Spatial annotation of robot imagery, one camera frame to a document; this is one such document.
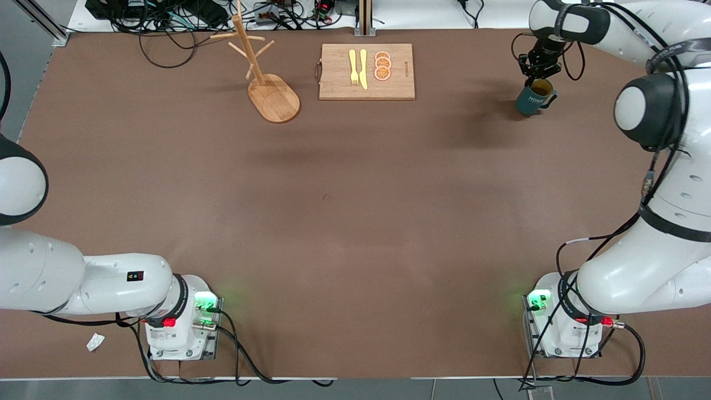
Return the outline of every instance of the white paper tag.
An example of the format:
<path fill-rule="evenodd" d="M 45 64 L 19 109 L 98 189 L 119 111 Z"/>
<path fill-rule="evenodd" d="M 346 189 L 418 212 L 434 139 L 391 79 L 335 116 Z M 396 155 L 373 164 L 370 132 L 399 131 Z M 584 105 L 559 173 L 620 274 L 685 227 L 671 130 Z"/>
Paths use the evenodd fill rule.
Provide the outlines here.
<path fill-rule="evenodd" d="M 90 352 L 93 352 L 96 350 L 99 345 L 106 339 L 104 335 L 99 335 L 98 333 L 94 333 L 94 336 L 91 337 L 91 340 L 87 343 L 87 350 Z"/>

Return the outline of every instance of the gray floor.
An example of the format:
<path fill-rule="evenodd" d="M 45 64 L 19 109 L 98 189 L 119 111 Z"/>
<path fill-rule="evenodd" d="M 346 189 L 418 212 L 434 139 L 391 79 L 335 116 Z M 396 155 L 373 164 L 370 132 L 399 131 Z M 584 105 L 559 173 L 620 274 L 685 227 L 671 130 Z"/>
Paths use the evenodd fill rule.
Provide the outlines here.
<path fill-rule="evenodd" d="M 73 10 L 73 0 L 39 1 L 59 23 L 66 24 Z M 10 65 L 13 92 L 0 132 L 17 140 L 51 55 L 51 40 L 37 25 L 9 0 L 0 0 L 0 50 Z M 0 381 L 2 400 L 81 400 L 81 399 L 151 399 L 182 400 L 201 398 L 243 399 L 347 399 L 347 400 L 496 400 L 491 379 L 437 380 L 346 379 L 331 388 L 319 388 L 310 382 L 291 382 L 268 386 L 258 382 L 244 388 L 231 384 L 194 387 L 157 384 L 148 379 Z M 518 382 L 499 379 L 505 400 L 526 399 L 517 392 Z M 621 388 L 583 383 L 553 384 L 556 399 L 686 400 L 711 399 L 711 379 L 652 378 L 641 379 Z"/>

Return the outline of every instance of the cutting board handle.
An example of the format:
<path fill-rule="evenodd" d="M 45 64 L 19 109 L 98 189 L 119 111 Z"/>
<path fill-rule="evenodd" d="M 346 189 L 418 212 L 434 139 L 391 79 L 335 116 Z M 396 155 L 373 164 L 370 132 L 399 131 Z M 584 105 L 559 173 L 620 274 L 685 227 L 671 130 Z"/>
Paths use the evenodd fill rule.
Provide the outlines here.
<path fill-rule="evenodd" d="M 319 62 L 316 64 L 316 68 L 314 69 L 314 79 L 316 79 L 317 84 L 321 84 L 321 74 L 324 73 L 324 65 L 321 63 L 321 59 L 319 58 Z"/>

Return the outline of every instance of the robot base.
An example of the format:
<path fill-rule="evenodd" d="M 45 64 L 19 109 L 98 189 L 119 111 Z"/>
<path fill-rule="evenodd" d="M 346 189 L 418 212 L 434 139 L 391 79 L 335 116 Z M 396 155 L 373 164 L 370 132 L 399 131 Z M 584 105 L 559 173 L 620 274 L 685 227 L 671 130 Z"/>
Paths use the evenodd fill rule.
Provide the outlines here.
<path fill-rule="evenodd" d="M 561 307 L 550 320 L 550 325 L 545 330 L 538 348 L 533 349 L 560 300 L 559 281 L 560 275 L 557 273 L 544 275 L 536 284 L 534 291 L 523 298 L 524 316 L 528 326 L 526 340 L 534 353 L 544 357 L 578 358 L 583 342 L 585 342 L 585 349 L 582 356 L 587 358 L 596 356 L 602 337 L 602 325 L 592 325 L 588 328 L 585 324 L 572 319 Z"/>
<path fill-rule="evenodd" d="M 210 288 L 195 275 L 183 275 L 183 279 L 188 284 L 187 304 L 181 316 L 176 318 L 175 326 L 156 328 L 146 324 L 151 358 L 173 361 L 215 359 L 218 341 L 215 327 L 220 323 L 220 314 L 198 308 L 201 293 L 210 293 Z M 222 299 L 215 299 L 213 306 L 222 308 Z"/>

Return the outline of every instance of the orange slice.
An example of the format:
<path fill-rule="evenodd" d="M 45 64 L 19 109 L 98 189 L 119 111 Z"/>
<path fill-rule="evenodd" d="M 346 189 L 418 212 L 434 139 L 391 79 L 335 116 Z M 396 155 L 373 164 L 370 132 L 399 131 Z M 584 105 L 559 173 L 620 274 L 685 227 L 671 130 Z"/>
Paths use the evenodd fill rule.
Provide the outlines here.
<path fill-rule="evenodd" d="M 387 51 L 378 51 L 378 52 L 375 54 L 375 59 L 377 60 L 377 59 L 379 59 L 379 58 L 387 58 L 387 59 L 389 60 L 389 59 L 390 59 L 390 54 L 388 54 Z"/>
<path fill-rule="evenodd" d="M 380 58 L 375 59 L 375 66 L 390 68 L 390 66 L 392 66 L 392 63 L 390 62 L 389 58 L 380 57 Z"/>
<path fill-rule="evenodd" d="M 375 79 L 377 80 L 387 80 L 390 78 L 390 68 L 388 67 L 377 67 L 375 69 Z"/>

